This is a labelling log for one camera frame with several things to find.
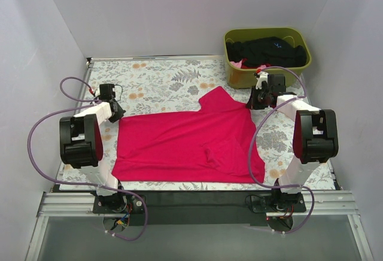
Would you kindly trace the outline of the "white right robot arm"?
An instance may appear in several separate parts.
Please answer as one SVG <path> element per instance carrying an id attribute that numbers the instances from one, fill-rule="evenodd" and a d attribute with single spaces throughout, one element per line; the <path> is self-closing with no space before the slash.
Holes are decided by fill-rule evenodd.
<path id="1" fill-rule="evenodd" d="M 256 74 L 246 107 L 250 110 L 273 108 L 294 122 L 293 153 L 288 168 L 267 192 L 250 196 L 255 213 L 304 212 L 302 190 L 310 175 L 339 151 L 336 114 L 304 101 L 302 96 L 288 92 L 282 74 Z"/>

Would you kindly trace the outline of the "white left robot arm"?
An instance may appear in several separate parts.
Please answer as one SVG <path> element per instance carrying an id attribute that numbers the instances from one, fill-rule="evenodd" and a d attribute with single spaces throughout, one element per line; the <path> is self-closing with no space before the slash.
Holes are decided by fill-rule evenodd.
<path id="1" fill-rule="evenodd" d="M 104 147 L 100 126 L 119 121 L 125 110 L 116 100 L 115 84 L 101 84 L 95 97 L 98 104 L 60 119 L 60 157 L 64 164 L 79 170 L 89 183 L 96 185 L 95 196 L 100 206 L 121 213 L 127 207 L 127 198 L 118 191 L 121 183 L 102 160 Z"/>

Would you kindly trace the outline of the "magenta t shirt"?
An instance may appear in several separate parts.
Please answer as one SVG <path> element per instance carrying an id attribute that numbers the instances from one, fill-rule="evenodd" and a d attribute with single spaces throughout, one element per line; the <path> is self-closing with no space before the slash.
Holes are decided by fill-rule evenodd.
<path id="1" fill-rule="evenodd" d="M 251 111 L 222 87 L 199 99 L 200 110 L 146 114 L 119 121 L 120 181 L 263 182 L 265 163 L 250 150 Z"/>

